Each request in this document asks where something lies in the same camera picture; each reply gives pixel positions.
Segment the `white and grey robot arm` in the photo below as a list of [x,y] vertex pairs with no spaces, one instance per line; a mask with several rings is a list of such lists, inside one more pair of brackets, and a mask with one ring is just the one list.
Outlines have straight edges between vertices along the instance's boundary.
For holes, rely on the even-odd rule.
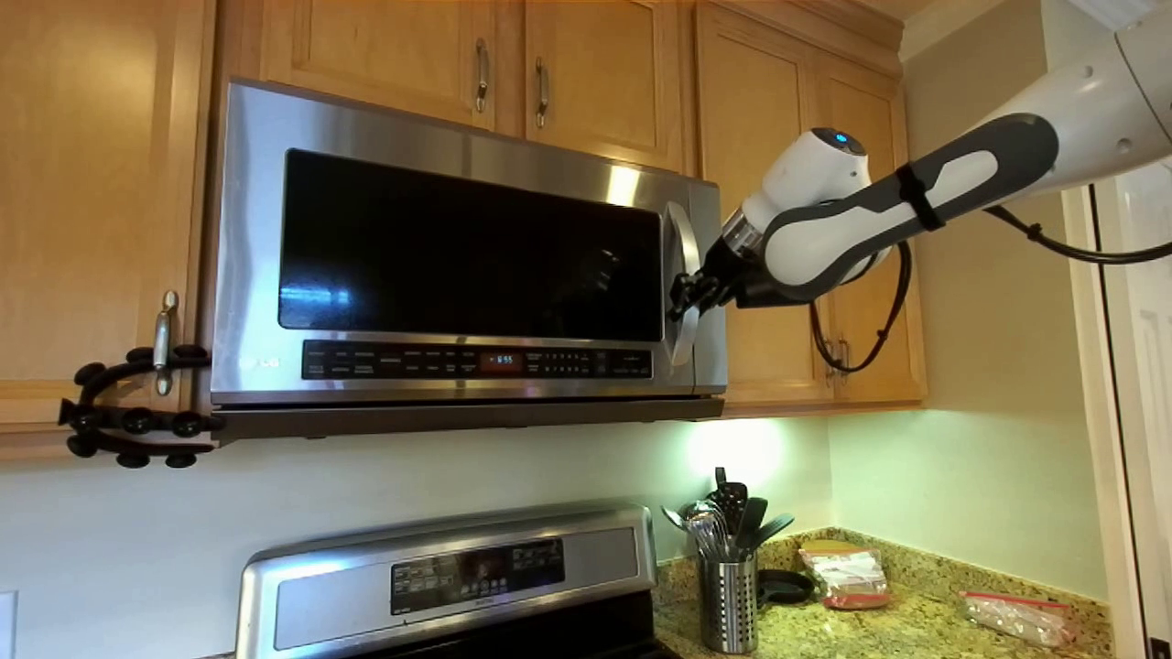
[[1172,7],[1034,80],[974,127],[869,174],[863,145],[805,127],[670,285],[670,320],[724,299],[805,305],[863,273],[888,244],[1024,189],[1118,174],[1172,154]]

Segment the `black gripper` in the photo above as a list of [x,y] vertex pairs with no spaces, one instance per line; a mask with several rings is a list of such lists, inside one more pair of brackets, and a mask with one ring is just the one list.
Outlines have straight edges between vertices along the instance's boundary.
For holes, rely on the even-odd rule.
[[770,272],[755,254],[737,254],[713,240],[696,273],[670,281],[665,320],[682,322],[692,309],[721,309],[729,299],[752,299],[771,285]]

